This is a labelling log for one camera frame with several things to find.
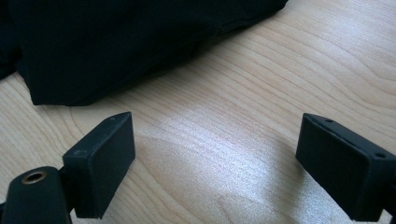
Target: table top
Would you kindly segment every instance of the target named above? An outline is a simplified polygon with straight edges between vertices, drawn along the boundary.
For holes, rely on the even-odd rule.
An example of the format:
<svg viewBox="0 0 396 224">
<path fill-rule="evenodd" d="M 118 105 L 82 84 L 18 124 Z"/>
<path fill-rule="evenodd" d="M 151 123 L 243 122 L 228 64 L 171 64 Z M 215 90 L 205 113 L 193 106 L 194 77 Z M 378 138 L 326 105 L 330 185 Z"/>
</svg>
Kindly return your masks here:
<svg viewBox="0 0 396 224">
<path fill-rule="evenodd" d="M 396 153 L 395 19 L 392 0 L 290 0 L 84 107 L 34 106 L 13 74 L 0 81 L 0 202 L 14 177 L 61 168 L 101 120 L 131 111 L 136 159 L 104 218 L 74 223 L 352 222 L 294 157 L 301 119 L 337 120 Z"/>
</svg>

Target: wooden table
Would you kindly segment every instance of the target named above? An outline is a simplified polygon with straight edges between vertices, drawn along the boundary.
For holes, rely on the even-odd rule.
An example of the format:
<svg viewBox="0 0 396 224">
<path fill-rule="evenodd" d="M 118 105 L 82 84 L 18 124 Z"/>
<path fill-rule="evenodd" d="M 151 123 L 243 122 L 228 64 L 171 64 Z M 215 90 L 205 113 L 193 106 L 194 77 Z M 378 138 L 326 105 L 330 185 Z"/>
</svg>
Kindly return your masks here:
<svg viewBox="0 0 396 224">
<path fill-rule="evenodd" d="M 90 106 L 34 106 L 18 74 L 0 96 L 0 202 L 15 176 L 61 168 L 101 120 L 131 111 L 136 160 L 104 219 L 74 223 L 349 223 L 294 158 L 301 118 L 335 119 L 396 153 L 396 2 L 290 0 Z"/>
</svg>

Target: black clamp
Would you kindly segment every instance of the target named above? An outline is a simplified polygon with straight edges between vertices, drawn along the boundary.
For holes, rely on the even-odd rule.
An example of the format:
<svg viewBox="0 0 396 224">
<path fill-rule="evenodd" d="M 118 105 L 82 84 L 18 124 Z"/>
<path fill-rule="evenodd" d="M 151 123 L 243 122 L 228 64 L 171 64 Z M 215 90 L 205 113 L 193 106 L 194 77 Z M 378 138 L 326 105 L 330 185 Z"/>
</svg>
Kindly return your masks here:
<svg viewBox="0 0 396 224">
<path fill-rule="evenodd" d="M 296 158 L 356 221 L 396 215 L 396 156 L 320 116 L 304 114 Z"/>
<path fill-rule="evenodd" d="M 103 120 L 64 155 L 64 167 L 40 167 L 16 177 L 0 204 L 1 224 L 72 223 L 107 210 L 134 160 L 131 113 Z"/>
</svg>

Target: light wood grain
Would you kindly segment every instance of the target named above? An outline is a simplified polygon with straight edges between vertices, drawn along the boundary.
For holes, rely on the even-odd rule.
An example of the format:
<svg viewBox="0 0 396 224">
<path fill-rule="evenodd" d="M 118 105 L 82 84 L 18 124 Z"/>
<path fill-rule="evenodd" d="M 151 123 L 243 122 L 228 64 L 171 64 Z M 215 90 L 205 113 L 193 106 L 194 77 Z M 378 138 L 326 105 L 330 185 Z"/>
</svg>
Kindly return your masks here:
<svg viewBox="0 0 396 224">
<path fill-rule="evenodd" d="M 396 2 L 290 0 L 190 63 L 86 107 L 33 106 L 0 81 L 0 202 L 8 183 L 131 111 L 136 160 L 103 220 L 350 223 L 295 160 L 304 112 L 396 153 Z M 384 212 L 380 223 L 388 223 Z"/>
</svg>

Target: black cloth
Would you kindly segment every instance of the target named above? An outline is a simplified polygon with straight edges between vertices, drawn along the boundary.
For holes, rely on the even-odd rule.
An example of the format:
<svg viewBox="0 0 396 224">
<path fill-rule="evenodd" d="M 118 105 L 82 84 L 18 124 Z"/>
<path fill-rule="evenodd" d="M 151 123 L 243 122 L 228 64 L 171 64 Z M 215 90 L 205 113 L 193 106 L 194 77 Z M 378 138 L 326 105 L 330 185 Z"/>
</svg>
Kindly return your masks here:
<svg viewBox="0 0 396 224">
<path fill-rule="evenodd" d="M 0 1 L 0 78 L 18 70 L 35 105 L 88 105 L 288 0 Z"/>
</svg>

